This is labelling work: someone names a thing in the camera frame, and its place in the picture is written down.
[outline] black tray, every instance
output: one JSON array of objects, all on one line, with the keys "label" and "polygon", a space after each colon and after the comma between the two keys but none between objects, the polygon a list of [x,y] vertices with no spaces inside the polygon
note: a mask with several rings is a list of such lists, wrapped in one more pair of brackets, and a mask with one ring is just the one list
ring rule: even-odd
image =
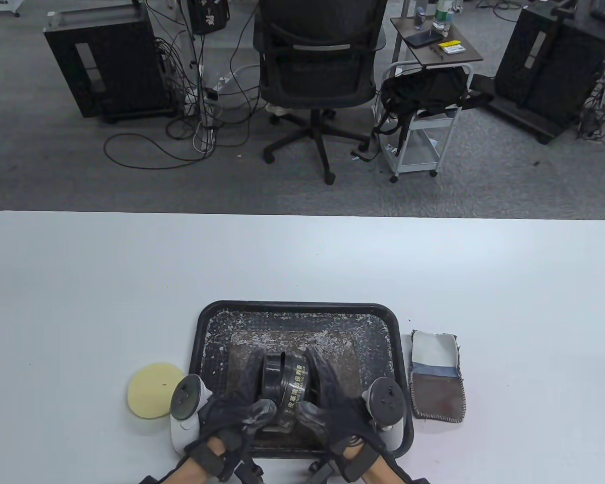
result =
[{"label": "black tray", "polygon": [[[408,411],[401,445],[392,455],[399,458],[408,452],[414,429],[399,323],[385,306],[218,300],[199,315],[190,373],[199,374],[206,387],[220,395],[232,388],[243,358],[252,348],[302,353],[310,343],[320,346],[351,396],[360,395],[379,376],[399,383]],[[236,346],[229,358],[232,345]],[[323,450],[308,429],[296,426],[291,434],[258,433],[252,454],[257,458],[316,458]]]}]

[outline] water bottle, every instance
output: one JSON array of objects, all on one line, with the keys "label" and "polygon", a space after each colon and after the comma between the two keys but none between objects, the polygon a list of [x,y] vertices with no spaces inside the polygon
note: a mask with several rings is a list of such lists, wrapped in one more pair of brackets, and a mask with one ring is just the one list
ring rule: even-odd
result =
[{"label": "water bottle", "polygon": [[415,14],[415,28],[417,30],[421,30],[426,21],[426,11],[422,9],[422,7],[417,7],[417,12]]},{"label": "water bottle", "polygon": [[444,37],[448,37],[448,32],[450,32],[450,26],[453,23],[454,15],[455,11],[453,9],[448,9],[448,14],[446,15],[446,20],[444,21],[444,28],[441,30],[441,34]]},{"label": "water bottle", "polygon": [[452,10],[453,0],[439,0],[437,4],[437,11],[435,12],[435,19],[432,21],[432,28],[438,32],[444,30],[446,18],[448,18],[448,10]]}]

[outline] gloved hand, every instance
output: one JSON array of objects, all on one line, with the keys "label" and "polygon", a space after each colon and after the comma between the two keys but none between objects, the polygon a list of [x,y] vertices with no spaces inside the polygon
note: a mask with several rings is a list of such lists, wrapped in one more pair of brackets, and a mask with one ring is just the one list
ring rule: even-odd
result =
[{"label": "gloved hand", "polygon": [[[308,401],[299,402],[295,411],[296,419],[325,444],[326,461],[335,462],[344,479],[354,482],[381,456],[404,482],[413,482],[397,465],[377,433],[365,401],[361,397],[346,396],[334,369],[314,346],[305,350],[305,357],[310,364],[311,386],[318,392],[318,405]],[[362,449],[354,458],[344,458],[348,447],[361,443]]]},{"label": "gloved hand", "polygon": [[[199,438],[185,447],[190,458],[220,481],[228,480],[235,472],[243,482],[251,484],[261,475],[247,450],[258,429],[272,421],[276,413],[273,401],[258,399],[263,356],[262,350],[250,355],[233,392],[210,397],[199,411]],[[220,457],[206,446],[213,436],[224,443],[226,452]]]}]

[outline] white controller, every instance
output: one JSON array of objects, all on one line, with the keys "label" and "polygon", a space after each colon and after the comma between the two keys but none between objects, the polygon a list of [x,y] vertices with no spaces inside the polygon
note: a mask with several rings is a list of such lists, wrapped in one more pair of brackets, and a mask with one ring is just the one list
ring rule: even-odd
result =
[{"label": "white controller", "polygon": [[399,384],[392,378],[381,376],[374,380],[361,397],[388,450],[399,449],[407,417],[406,399]]},{"label": "white controller", "polygon": [[175,451],[185,454],[184,447],[199,438],[199,410],[211,397],[199,375],[190,374],[180,381],[170,402],[170,438]]}]

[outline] office chair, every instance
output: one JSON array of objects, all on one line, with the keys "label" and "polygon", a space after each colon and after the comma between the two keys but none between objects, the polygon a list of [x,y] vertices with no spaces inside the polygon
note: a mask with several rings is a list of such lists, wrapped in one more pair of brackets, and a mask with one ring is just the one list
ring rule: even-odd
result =
[{"label": "office chair", "polygon": [[316,142],[332,185],[323,134],[360,141],[369,136],[327,124],[337,108],[360,106],[374,98],[374,56],[385,46],[381,28],[387,0],[260,0],[254,23],[254,48],[260,53],[261,97],[276,106],[309,109],[310,120],[293,114],[272,115],[300,127],[264,148],[266,163],[273,152],[303,138]]}]

